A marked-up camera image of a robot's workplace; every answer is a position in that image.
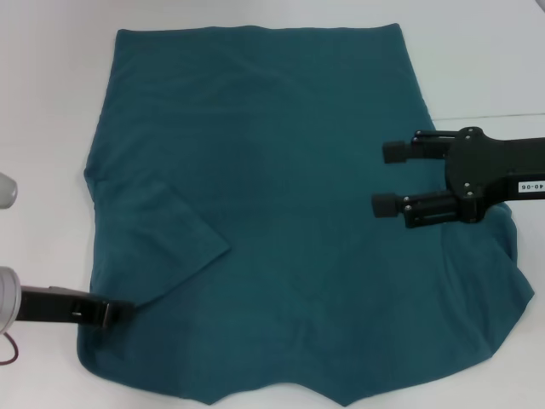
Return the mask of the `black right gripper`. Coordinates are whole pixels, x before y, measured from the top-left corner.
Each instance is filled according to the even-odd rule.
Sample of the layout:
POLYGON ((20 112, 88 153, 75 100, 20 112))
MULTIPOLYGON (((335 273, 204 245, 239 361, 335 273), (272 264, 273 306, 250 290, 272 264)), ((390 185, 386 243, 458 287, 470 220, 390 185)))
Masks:
POLYGON ((401 214, 407 228, 479 222, 493 205, 544 198, 542 138, 497 140, 478 127, 458 132, 418 130, 409 142, 385 142, 382 154, 385 164, 446 157, 445 180, 450 191, 371 197, 375 218, 401 214))

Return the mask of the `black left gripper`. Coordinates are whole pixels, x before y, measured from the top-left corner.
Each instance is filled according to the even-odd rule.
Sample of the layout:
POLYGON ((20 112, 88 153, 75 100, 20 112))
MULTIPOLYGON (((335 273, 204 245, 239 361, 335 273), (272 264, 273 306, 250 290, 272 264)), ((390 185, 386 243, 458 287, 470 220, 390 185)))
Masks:
POLYGON ((17 320, 92 325, 107 329, 130 320, 135 310, 132 302, 103 303, 87 292, 60 287, 23 286, 17 320))

